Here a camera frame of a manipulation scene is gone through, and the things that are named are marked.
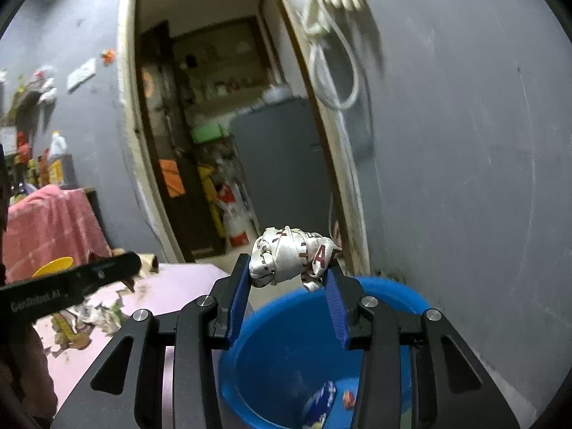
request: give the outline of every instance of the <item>blue gripper pad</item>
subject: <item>blue gripper pad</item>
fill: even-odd
[[[250,272],[248,262],[244,263],[240,281],[234,299],[232,300],[231,309],[229,311],[230,319],[228,321],[228,342],[232,345],[242,327],[242,320],[248,305],[248,294],[250,293]]]
[[[340,290],[337,287],[336,279],[332,268],[326,271],[325,282],[325,299],[328,302],[330,309],[330,316],[332,318],[332,325],[336,338],[341,342],[344,348],[350,345],[350,329],[348,327],[348,311],[345,309],[343,300],[341,299]]]

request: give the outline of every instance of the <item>white crumpled wrapper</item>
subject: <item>white crumpled wrapper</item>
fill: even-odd
[[[71,311],[81,321],[93,324],[105,334],[112,335],[129,318],[121,311],[122,307],[123,299],[117,292],[99,291],[87,302],[74,306]]]
[[[339,252],[341,248],[332,239],[316,232],[268,227],[252,249],[252,285],[276,285],[301,275],[304,287],[314,292],[322,287],[322,277]]]

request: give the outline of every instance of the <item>gray refrigerator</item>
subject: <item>gray refrigerator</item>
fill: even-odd
[[[327,236],[330,181],[308,100],[241,114],[231,134],[259,230],[288,225]]]

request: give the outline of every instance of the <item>yellow object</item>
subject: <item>yellow object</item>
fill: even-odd
[[[34,187],[39,187],[36,181],[35,161],[33,159],[28,160],[28,182]]]
[[[48,274],[53,274],[60,271],[65,271],[71,268],[73,265],[73,258],[71,256],[64,256],[56,260],[50,261],[45,264],[34,273],[32,277],[47,276]]]
[[[208,166],[206,164],[200,164],[197,166],[198,174],[201,177],[202,182],[202,189],[207,196],[207,201],[209,203],[209,209],[211,210],[211,217],[213,218],[213,222],[216,227],[216,232],[218,233],[219,237],[224,237],[224,225],[220,220],[220,213],[218,212],[218,206],[216,204],[217,201],[217,193],[215,189],[215,185],[211,179],[211,174],[215,171],[214,167]]]
[[[19,94],[23,94],[24,90],[26,90],[26,85],[24,84],[24,76],[20,74],[18,76],[18,89],[16,90],[16,92],[18,92]]]
[[[56,322],[58,323],[58,326],[62,329],[62,331],[64,331],[64,334],[66,335],[68,340],[73,341],[76,337],[76,334],[74,334],[74,332],[72,331],[72,328],[70,327],[68,322],[65,320],[65,318],[62,316],[62,314],[61,313],[53,313],[52,317],[56,320]]]
[[[63,185],[64,182],[64,172],[62,171],[62,161],[60,159],[55,160],[48,167],[48,173],[50,175],[50,183],[54,185]]]

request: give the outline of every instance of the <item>yellow lid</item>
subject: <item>yellow lid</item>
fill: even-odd
[[[47,276],[48,274],[58,273],[71,268],[73,265],[73,258],[71,256],[64,256],[56,260],[50,261],[34,273],[32,277]]]

